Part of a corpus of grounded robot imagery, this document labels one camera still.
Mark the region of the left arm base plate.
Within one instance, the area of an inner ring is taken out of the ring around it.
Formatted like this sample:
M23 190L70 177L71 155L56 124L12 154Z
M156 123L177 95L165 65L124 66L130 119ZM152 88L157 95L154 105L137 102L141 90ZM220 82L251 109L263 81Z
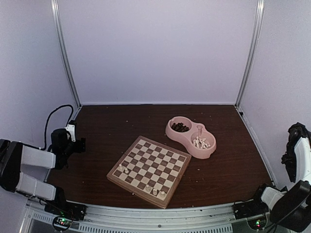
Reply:
M47 203L44 207L45 212L65 217L74 221L84 220L86 209L86 205L73 202L68 202L64 208L53 206L50 203Z

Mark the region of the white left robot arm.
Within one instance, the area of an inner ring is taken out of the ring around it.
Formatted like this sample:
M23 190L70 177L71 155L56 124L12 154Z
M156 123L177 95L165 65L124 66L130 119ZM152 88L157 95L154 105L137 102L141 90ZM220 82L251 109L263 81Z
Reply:
M48 151L17 141L0 140L0 186L9 192L18 192L46 201L60 216L70 211L65 192L61 187L45 183L22 172L22 166L61 170L68 166L74 153L86 151L86 139L73 140L66 129L54 130Z

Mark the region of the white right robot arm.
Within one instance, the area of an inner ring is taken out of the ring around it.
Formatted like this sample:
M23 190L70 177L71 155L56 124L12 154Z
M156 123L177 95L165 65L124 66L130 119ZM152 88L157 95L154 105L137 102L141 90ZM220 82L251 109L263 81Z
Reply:
M256 215L268 207L269 233L274 233L278 226L301 233L311 224L311 132L298 122L288 133L281 163L291 184L285 187L286 191L263 184L249 203L249 210Z

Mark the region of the pink double bowl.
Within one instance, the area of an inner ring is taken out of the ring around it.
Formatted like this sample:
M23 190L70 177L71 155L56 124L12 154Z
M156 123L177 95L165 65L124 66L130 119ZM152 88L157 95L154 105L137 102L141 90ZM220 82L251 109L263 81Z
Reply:
M173 123L179 122L182 122L184 125L187 125L190 128L190 130L185 133L179 133L174 131L171 128L171 126L173 125ZM183 116L175 116L172 119L170 119L167 123L165 133L169 139L183 145L190 155L198 159L208 159L216 151L217 148L217 143L214 135L206 130L204 124L193 122L190 119ZM211 147L207 150L196 148L192 144L192 141L197 136L206 138L207 141L211 144Z

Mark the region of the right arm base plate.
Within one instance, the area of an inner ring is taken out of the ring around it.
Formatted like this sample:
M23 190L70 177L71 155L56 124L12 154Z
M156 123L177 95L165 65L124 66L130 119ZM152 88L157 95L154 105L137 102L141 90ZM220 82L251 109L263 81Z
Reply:
M269 211L268 206L263 202L248 201L233 205L235 219L249 218L263 215Z

